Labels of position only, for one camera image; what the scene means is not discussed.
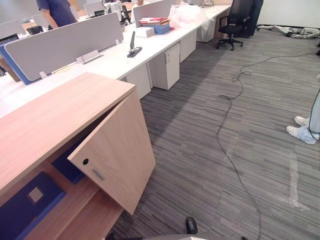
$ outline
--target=blue shirt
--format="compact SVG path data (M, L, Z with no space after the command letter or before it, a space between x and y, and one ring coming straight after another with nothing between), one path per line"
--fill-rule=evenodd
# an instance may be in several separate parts
M71 12L68 0L36 0L39 10L50 11L58 27L76 23L76 19Z

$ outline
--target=person's leg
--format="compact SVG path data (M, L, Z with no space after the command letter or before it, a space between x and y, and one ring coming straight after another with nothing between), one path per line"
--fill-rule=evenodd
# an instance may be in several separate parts
M301 127L287 126L287 132L307 144L315 144L319 140L320 134L320 92L314 100L310 118L296 116L295 122Z

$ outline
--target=open cabinet door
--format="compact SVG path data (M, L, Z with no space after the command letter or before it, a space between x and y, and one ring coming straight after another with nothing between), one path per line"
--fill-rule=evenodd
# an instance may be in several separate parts
M155 166L137 91L122 100L68 159L133 214Z

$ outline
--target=keyhole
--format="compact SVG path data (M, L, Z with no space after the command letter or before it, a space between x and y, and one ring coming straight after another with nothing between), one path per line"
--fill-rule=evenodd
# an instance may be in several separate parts
M87 165L89 163L89 159L86 158L85 160L83 160L83 165Z

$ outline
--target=floor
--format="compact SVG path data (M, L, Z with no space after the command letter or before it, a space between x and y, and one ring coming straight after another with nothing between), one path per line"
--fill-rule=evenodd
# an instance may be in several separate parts
M272 56L316 53L319 39L292 39L260 30L244 46L219 50L200 43L180 65L169 90L142 99L156 166L133 216L124 212L116 238L185 233L193 216L200 231L227 239L257 239L258 215L219 148L216 133L228 109L218 96L236 95L242 66ZM319 89L315 55L277 58L248 67L220 140L261 211L262 240L320 239L320 144L286 132L307 117Z

